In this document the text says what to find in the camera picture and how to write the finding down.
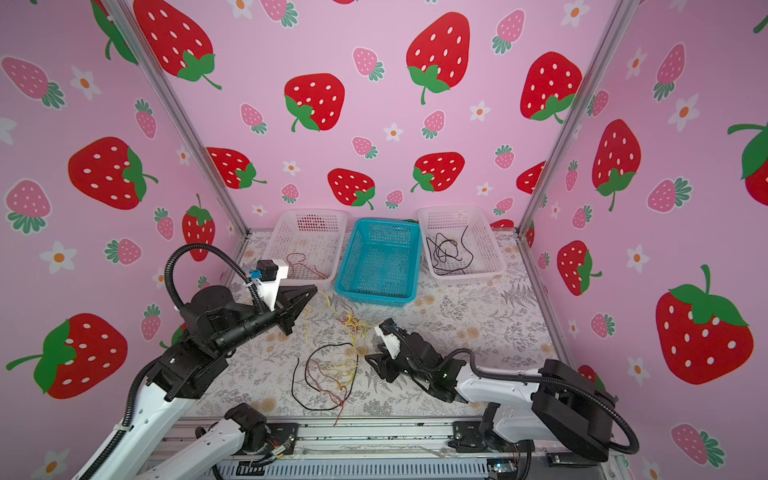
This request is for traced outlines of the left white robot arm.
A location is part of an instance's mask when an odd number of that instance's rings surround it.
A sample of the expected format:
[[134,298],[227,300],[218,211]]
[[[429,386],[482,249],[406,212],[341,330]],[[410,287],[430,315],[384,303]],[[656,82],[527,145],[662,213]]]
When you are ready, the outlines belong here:
[[213,381],[233,352],[266,331],[292,332],[314,285],[280,287],[272,309],[239,304],[225,286],[198,291],[180,308],[187,330],[176,344],[134,378],[123,419],[77,474],[76,479],[132,479],[156,447]]

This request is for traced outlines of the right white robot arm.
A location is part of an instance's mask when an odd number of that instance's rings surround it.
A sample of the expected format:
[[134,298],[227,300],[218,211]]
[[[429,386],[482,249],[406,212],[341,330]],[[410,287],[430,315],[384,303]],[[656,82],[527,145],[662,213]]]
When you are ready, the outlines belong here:
[[485,403],[482,435],[494,449],[520,441],[557,441],[572,453],[605,462],[616,419],[614,397],[559,360],[538,370],[483,369],[469,349],[441,355],[420,334],[387,319],[375,327],[378,352],[366,362],[382,380],[407,376],[446,403]]

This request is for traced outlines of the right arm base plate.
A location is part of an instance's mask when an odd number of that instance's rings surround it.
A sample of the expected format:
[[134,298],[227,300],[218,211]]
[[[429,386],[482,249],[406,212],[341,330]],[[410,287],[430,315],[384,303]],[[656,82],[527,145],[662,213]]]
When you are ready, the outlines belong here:
[[532,440],[511,442],[498,435],[488,422],[456,421],[452,424],[448,446],[458,453],[532,453]]

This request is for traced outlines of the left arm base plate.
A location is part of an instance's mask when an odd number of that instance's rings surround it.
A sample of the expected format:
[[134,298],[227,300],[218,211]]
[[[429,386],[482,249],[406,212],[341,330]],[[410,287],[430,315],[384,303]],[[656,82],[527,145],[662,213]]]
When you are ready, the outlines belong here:
[[243,445],[236,455],[265,457],[278,447],[282,448],[279,456],[292,455],[298,437],[299,424],[289,422],[259,424],[247,429]]

